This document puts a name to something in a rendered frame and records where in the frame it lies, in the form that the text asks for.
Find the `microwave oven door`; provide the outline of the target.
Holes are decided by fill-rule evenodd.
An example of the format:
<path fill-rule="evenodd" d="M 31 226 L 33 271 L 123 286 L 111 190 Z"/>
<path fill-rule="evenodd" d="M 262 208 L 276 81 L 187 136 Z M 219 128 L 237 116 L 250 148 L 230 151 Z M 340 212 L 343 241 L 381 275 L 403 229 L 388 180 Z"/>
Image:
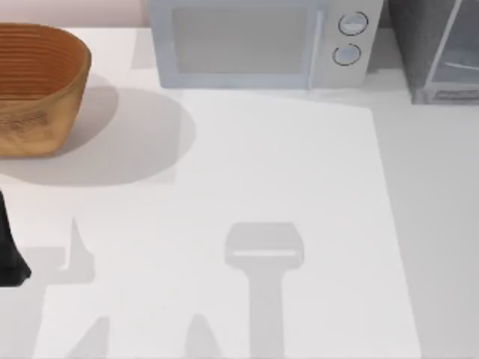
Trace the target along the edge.
<path fill-rule="evenodd" d="M 147 0 L 164 88 L 309 88 L 324 0 Z"/>

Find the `round microwave knob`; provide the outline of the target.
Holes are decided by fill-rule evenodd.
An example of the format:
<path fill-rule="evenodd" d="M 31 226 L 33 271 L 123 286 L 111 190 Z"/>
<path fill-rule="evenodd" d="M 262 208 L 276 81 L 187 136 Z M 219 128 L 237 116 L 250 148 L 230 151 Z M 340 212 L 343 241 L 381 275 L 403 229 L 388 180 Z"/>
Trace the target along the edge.
<path fill-rule="evenodd" d="M 351 66 L 358 62 L 360 58 L 361 49 L 352 43 L 336 48 L 332 54 L 333 61 L 342 67 Z"/>
<path fill-rule="evenodd" d="M 366 14 L 362 12 L 349 13 L 340 18 L 338 29 L 345 36 L 357 36 L 367 28 L 368 23 Z"/>

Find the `pale microwave oven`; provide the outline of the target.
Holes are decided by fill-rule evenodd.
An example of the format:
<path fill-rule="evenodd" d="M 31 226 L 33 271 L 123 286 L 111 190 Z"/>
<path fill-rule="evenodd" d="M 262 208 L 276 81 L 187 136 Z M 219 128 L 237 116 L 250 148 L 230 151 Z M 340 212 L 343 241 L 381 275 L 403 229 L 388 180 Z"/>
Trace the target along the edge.
<path fill-rule="evenodd" d="M 324 1 L 328 7 L 323 15 L 317 87 L 290 89 L 350 88 L 360 85 L 365 78 L 384 0 Z M 355 12 L 367 15 L 368 26 L 357 36 L 345 36 L 339 31 L 338 22 L 343 15 Z M 339 66 L 333 61 L 332 54 L 336 48 L 349 43 L 355 44 L 361 49 L 361 58 L 351 66 Z"/>

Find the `brown wicker basket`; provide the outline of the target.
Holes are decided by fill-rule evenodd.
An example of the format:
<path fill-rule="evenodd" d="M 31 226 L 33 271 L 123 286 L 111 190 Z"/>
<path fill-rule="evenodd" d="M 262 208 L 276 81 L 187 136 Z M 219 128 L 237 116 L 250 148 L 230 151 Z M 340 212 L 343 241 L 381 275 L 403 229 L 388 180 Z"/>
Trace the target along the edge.
<path fill-rule="evenodd" d="M 91 61 L 69 31 L 0 22 L 0 156 L 45 156 L 66 143 Z"/>

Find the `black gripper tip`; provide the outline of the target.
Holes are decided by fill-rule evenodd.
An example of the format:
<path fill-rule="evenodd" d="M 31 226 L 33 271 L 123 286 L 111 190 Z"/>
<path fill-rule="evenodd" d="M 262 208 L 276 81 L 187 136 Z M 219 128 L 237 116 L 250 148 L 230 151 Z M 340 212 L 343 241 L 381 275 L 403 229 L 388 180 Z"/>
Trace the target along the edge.
<path fill-rule="evenodd" d="M 4 195 L 0 190 L 0 288 L 19 287 L 31 277 L 31 269 L 13 239 Z"/>

